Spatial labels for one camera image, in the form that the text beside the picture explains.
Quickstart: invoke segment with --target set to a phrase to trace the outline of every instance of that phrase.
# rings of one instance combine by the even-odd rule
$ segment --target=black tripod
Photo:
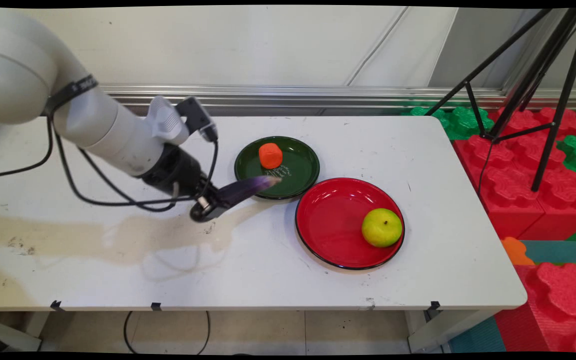
[[[483,63],[481,63],[477,68],[472,71],[465,79],[463,79],[459,84],[452,89],[444,98],[442,98],[438,104],[434,105],[432,109],[426,112],[426,116],[431,116],[435,111],[437,111],[443,104],[445,104],[452,96],[459,92],[463,87],[466,87],[468,92],[468,97],[470,98],[470,103],[472,104],[472,110],[477,118],[477,123],[479,125],[480,136],[485,139],[491,139],[491,145],[498,144],[500,141],[511,139],[514,137],[520,137],[521,135],[527,135],[530,133],[538,132],[539,130],[550,129],[548,133],[548,139],[546,140],[546,145],[543,149],[543,154],[541,155],[541,161],[539,162],[539,168],[535,174],[534,181],[532,182],[532,191],[539,191],[539,186],[541,185],[541,179],[543,178],[543,173],[546,170],[546,164],[548,164],[548,158],[550,158],[550,152],[552,151],[552,146],[555,144],[555,138],[557,137],[557,132],[559,130],[559,125],[561,125],[561,120],[564,115],[564,110],[566,109],[567,101],[570,97],[570,92],[572,91],[572,86],[574,80],[576,79],[576,50],[574,51],[574,57],[572,63],[570,64],[570,69],[566,77],[566,82],[564,83],[564,88],[561,91],[561,96],[559,98],[559,103],[557,105],[557,111],[555,112],[555,117],[551,123],[546,123],[532,129],[523,130],[515,132],[514,134],[509,134],[505,136],[500,136],[500,134],[505,129],[508,121],[512,117],[512,114],[520,107],[519,111],[524,111],[532,96],[537,91],[541,80],[546,75],[546,72],[552,65],[552,63],[557,58],[557,55],[566,45],[567,41],[571,38],[573,33],[576,31],[576,7],[571,7],[566,11],[566,14],[557,25],[557,28],[552,32],[548,41],[541,49],[541,52],[537,55],[534,63],[530,66],[528,71],[525,73],[521,83],[517,87],[515,93],[508,100],[505,105],[501,116],[499,116],[493,128],[486,132],[484,129],[483,121],[481,120],[481,115],[477,107],[477,101],[472,92],[472,86],[470,81],[475,78],[481,71],[491,64],[495,59],[507,50],[514,42],[519,39],[523,34],[530,30],[534,24],[538,23],[546,14],[550,13],[552,9],[543,9],[538,14],[536,14],[530,21],[528,21],[521,29],[519,29],[514,35],[512,35],[500,48],[493,52]]]

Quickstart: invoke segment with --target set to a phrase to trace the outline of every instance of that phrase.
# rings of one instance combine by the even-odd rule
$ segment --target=plate
[[[401,219],[399,240],[388,247],[370,245],[361,234],[363,218],[386,208]],[[385,264],[401,248],[406,224],[395,201],[378,187],[357,178],[330,178],[306,192],[295,216],[303,244],[319,259],[344,269],[363,270]]]
[[[259,148],[273,142],[283,152],[281,166],[266,169],[259,162]],[[237,180],[259,175],[271,175],[282,178],[281,182],[270,189],[258,192],[256,196],[265,199],[286,199],[303,194],[317,181],[319,159],[317,154],[303,141],[286,136],[269,136],[249,143],[235,160]]]

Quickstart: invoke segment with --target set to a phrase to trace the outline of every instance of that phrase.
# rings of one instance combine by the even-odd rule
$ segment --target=white table
[[[297,235],[298,198],[250,198],[216,221],[194,223],[191,203],[168,212],[97,207],[75,198],[57,149],[32,171],[0,177],[0,311],[407,310],[413,351],[443,344],[527,294],[438,120],[429,116],[217,117],[213,182],[235,180],[235,157],[260,137],[283,135],[317,153],[318,180],[350,177],[388,193],[406,241],[386,264],[362,271],[318,260]],[[0,125],[0,171],[39,160],[43,118]],[[182,146],[208,169],[212,145]],[[121,201],[65,144],[83,194]],[[163,198],[98,164],[137,199]],[[439,301],[439,316],[417,323]]]

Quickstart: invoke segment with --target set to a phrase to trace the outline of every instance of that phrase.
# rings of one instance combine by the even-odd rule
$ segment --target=green apple
[[[388,209],[374,209],[363,218],[361,233],[372,246],[386,248],[401,237],[401,219]]]

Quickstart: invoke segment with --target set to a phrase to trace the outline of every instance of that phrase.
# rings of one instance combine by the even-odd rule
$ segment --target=teal mat
[[[530,241],[525,244],[526,256],[536,263],[575,263],[576,241]]]
[[[453,353],[500,353],[505,351],[494,316],[450,340]]]

